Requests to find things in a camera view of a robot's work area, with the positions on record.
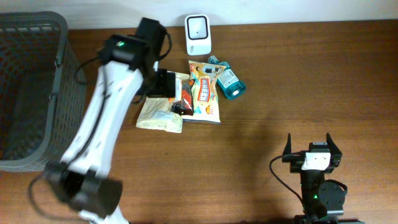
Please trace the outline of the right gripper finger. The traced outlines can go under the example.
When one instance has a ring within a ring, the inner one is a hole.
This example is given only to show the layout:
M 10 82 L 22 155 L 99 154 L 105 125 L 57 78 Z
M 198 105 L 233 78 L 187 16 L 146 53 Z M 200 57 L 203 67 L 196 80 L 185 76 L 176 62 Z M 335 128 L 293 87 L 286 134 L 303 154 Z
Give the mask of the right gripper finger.
M 340 162 L 343 156 L 342 152 L 339 150 L 337 145 L 333 142 L 330 133 L 326 133 L 326 143 L 329 146 L 330 154 L 331 154 L 331 161 L 332 162 Z
M 282 153 L 282 162 L 290 162 L 292 160 L 292 145 L 291 145 L 291 135 L 288 133 L 287 143 L 284 147 L 284 151 Z

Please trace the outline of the yellow snack bag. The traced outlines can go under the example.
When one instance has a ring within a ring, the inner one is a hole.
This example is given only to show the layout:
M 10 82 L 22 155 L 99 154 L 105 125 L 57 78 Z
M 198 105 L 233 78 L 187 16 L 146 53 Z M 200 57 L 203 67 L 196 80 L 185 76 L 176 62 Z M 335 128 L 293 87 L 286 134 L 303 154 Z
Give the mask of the yellow snack bag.
M 182 115 L 184 121 L 220 124 L 220 109 L 216 84 L 225 66 L 189 60 L 193 98 L 193 115 Z

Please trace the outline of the dark red black packet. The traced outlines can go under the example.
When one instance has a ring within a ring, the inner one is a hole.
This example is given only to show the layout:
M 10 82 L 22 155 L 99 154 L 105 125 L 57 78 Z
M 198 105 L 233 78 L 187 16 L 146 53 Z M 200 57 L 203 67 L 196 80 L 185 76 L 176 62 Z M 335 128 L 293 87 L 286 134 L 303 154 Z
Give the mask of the dark red black packet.
M 171 107 L 171 112 L 177 113 L 179 115 L 189 115 L 193 116 L 194 109 L 193 106 L 184 106 L 182 105 L 181 100 L 174 103 Z

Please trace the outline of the beige kraft pouch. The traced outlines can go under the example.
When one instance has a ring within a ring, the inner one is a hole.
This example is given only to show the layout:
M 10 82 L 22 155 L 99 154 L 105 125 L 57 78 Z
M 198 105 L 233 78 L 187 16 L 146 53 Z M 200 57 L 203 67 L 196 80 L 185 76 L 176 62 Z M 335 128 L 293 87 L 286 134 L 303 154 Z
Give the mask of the beige kraft pouch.
M 176 94 L 174 98 L 147 97 L 137 119 L 136 127 L 141 129 L 163 130 L 170 133 L 181 133 L 183 119 L 172 111 L 182 100 L 182 84 L 190 76 L 186 73 L 175 73 Z

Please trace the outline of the teal mouthwash bottle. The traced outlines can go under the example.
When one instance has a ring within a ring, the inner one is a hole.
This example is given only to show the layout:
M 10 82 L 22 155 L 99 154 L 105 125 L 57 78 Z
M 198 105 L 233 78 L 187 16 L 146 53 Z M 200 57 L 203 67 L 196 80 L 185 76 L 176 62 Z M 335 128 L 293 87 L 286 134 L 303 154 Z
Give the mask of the teal mouthwash bottle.
M 233 100 L 245 93 L 246 84 L 236 76 L 228 62 L 220 62 L 214 55 L 212 55 L 209 57 L 208 63 L 226 67 L 219 75 L 217 84 L 219 84 L 227 99 Z

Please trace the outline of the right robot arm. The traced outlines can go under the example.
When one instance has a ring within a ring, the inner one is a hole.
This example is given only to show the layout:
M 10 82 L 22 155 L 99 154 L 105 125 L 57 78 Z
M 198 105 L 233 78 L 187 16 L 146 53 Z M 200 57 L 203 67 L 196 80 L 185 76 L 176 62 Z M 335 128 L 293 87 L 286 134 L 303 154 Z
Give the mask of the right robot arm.
M 296 215 L 296 224 L 311 223 L 360 223 L 356 219 L 342 220 L 343 205 L 348 187 L 325 175 L 336 169 L 343 157 L 342 152 L 326 134 L 325 142 L 311 142 L 308 150 L 292 152 L 291 135 L 282 153 L 282 162 L 290 164 L 290 172 L 300 174 L 301 202 L 303 215 Z

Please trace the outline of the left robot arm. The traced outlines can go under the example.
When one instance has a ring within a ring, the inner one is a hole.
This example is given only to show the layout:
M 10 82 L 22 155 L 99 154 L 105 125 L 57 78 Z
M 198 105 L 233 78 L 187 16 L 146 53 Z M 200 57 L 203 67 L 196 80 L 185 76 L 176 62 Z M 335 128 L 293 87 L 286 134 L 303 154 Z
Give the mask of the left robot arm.
M 90 223 L 127 223 L 119 202 L 120 180 L 109 178 L 114 145 L 135 96 L 172 98 L 175 74 L 159 68 L 167 29 L 142 18 L 134 35 L 114 34 L 98 52 L 101 62 L 90 104 L 61 159 L 48 162 L 42 178 L 59 201 Z

